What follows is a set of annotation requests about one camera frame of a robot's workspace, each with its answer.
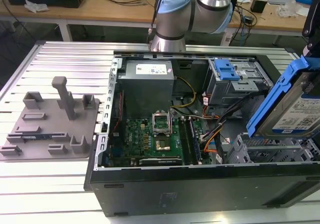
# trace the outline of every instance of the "aluminum extrusion table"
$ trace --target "aluminum extrusion table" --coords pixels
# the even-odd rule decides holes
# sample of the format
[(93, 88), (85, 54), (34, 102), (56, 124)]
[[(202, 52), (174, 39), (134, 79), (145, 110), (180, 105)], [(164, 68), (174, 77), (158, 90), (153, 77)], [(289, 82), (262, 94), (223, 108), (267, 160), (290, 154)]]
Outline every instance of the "aluminum extrusion table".
[[(35, 45), (0, 92), (0, 144), (5, 142), (24, 108), (22, 100), (27, 91), (40, 92), (43, 98), (57, 98), (57, 90), (51, 86), (52, 78), (66, 76), (68, 90), (74, 98), (92, 93), (103, 105), (114, 50), (147, 49), (145, 44), (126, 43), (46, 42)], [(187, 46), (187, 50), (267, 55), (280, 72), (298, 58), (283, 48)], [(101, 119), (100, 112), (96, 131)], [(95, 194), (83, 190), (87, 163), (87, 159), (0, 162), (0, 223), (320, 223), (319, 191), (290, 208), (106, 218)]]

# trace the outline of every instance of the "power supply label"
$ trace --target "power supply label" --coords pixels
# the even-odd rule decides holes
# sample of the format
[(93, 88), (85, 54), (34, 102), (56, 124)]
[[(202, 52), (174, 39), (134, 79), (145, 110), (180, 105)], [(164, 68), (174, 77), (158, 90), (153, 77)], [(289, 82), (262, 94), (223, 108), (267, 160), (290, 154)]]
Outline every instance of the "power supply label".
[(320, 99), (299, 98), (275, 124), (273, 130), (281, 133), (299, 133), (320, 121)]
[(167, 75), (166, 64), (138, 64), (135, 67), (137, 75)]

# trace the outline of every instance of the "circuit board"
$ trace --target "circuit board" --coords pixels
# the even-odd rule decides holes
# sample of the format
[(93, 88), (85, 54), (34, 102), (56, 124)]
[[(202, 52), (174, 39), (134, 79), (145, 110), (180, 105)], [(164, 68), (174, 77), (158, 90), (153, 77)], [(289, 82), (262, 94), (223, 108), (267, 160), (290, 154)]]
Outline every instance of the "circuit board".
[[(197, 139), (203, 133), (201, 121), (193, 120), (194, 131)], [(167, 128), (167, 120), (159, 119), (156, 128)], [(131, 159), (135, 158), (179, 158), (184, 160), (180, 139), (178, 119), (172, 119), (172, 133), (168, 138), (167, 149), (159, 150), (158, 137), (153, 135), (151, 118), (127, 119), (125, 125), (124, 145), (121, 155), (113, 158), (113, 165), (130, 166)]]

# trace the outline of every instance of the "wooden table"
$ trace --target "wooden table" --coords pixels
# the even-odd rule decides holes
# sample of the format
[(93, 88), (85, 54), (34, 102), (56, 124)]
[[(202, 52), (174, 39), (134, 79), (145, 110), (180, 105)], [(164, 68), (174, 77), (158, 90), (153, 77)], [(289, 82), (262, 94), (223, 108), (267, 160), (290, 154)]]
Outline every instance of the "wooden table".
[[(69, 25), (118, 26), (149, 28), (153, 16), (153, 7), (145, 5), (123, 6), (108, 0), (84, 0), (79, 8), (49, 6), (49, 11), (33, 13), (24, 6), (6, 4), (21, 22), (58, 24), (64, 41), (72, 41)], [(251, 3), (242, 6), (250, 9)], [(276, 6), (266, 5), (262, 14), (256, 13), (258, 22), (251, 33), (284, 36), (300, 36), (306, 18), (304, 16), (281, 18), (276, 14)], [(14, 21), (3, 3), (0, 3), (0, 20)], [(225, 30), (221, 44), (228, 46), (235, 30), (240, 25), (240, 17), (235, 12)]]
[[(242, 3), (241, 6), (247, 10), (250, 10), (251, 4), (252, 0), (250, 3)], [(277, 44), (280, 36), (301, 36), (306, 17), (302, 15), (297, 15), (296, 17), (280, 17), (277, 15), (277, 8), (277, 5), (270, 5), (267, 3), (265, 5), (263, 13), (254, 13), (257, 17), (257, 23), (254, 28), (252, 28), (251, 33), (277, 35), (273, 44)], [(244, 11), (244, 14), (252, 16), (246, 11)], [(238, 29), (239, 25), (240, 16), (238, 13), (234, 12), (232, 20), (228, 25), (228, 28), (224, 32), (224, 36), (221, 42), (223, 46), (229, 45), (230, 39)]]

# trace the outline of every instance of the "sticker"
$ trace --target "sticker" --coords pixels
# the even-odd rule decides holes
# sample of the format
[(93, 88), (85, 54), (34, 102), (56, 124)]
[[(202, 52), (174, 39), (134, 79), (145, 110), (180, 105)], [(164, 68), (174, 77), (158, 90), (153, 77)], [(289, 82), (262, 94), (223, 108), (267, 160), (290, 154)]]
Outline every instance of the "sticker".
[(208, 106), (208, 102), (209, 102), (209, 98), (208, 97), (204, 97), (203, 98), (203, 105)]
[(222, 158), (218, 153), (215, 155), (215, 159), (218, 161), (218, 163), (222, 164)]
[(239, 76), (247, 75), (244, 70), (237, 70), (236, 73), (237, 73)]
[(166, 75), (166, 64), (138, 64), (135, 67), (137, 75)]
[(164, 192), (160, 194), (159, 208), (172, 208), (177, 200), (177, 192)]
[(23, 136), (23, 139), (37, 139), (34, 135), (32, 136)]
[(282, 133), (292, 133), (294, 130), (283, 130)]
[(275, 124), (273, 129), (284, 130), (282, 133), (292, 133), (290, 130), (308, 130), (320, 120), (320, 99), (299, 98)]

